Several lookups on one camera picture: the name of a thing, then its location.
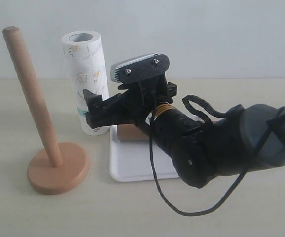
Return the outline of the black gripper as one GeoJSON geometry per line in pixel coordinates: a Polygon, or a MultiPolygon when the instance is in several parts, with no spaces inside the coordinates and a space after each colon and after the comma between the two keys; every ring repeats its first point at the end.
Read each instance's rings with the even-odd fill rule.
{"type": "MultiPolygon", "coordinates": [[[[145,117],[161,102],[172,103],[177,94],[177,85],[168,82],[165,75],[159,75],[142,82],[126,87],[124,93],[116,94],[104,101],[101,111],[88,111],[85,113],[86,122],[92,128],[108,125],[136,123],[145,117]]],[[[83,96],[88,110],[98,109],[102,106],[102,95],[95,94],[88,89],[83,90],[83,96]]]]}

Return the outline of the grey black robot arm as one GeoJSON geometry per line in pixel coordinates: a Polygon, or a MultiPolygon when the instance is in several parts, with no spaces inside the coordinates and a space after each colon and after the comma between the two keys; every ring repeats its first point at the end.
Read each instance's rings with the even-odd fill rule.
{"type": "Polygon", "coordinates": [[[132,124],[172,161],[178,176],[201,188],[217,176],[285,166],[285,106],[237,105],[221,113],[204,99],[187,95],[190,118],[172,105],[177,86],[164,75],[122,82],[120,93],[103,99],[88,89],[83,96],[92,128],[132,124]]]}

